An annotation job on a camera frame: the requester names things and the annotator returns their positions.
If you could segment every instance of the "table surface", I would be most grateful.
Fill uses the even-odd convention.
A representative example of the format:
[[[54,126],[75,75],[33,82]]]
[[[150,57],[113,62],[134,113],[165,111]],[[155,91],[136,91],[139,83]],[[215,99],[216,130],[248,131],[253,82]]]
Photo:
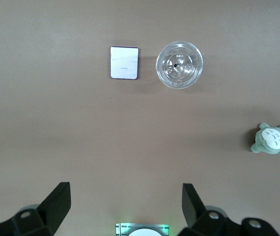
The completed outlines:
[[[204,58],[181,90],[155,71],[178,40]],[[111,46],[139,48],[137,80],[110,78]],[[279,0],[0,0],[0,222],[69,181],[57,236],[175,236],[186,182],[280,234],[280,155],[250,151],[261,122],[280,125]]]

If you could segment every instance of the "white disc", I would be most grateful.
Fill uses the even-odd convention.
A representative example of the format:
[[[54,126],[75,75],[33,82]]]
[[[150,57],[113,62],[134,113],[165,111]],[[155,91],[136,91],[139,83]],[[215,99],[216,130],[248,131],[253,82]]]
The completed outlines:
[[[150,229],[139,229],[132,233],[129,236],[161,236],[158,232]]]

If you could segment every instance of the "green plush toy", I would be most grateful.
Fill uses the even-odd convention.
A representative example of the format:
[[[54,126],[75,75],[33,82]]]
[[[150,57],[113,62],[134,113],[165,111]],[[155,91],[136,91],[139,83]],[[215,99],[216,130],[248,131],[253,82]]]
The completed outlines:
[[[266,152],[270,154],[280,153],[280,126],[270,127],[266,123],[259,125],[256,133],[255,144],[251,146],[253,152]]]

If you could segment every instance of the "white card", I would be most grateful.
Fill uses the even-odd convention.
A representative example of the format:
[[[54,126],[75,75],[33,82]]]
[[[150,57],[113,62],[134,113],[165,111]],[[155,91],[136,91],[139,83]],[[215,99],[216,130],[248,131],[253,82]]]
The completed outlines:
[[[138,77],[138,48],[111,47],[111,77],[135,80]]]

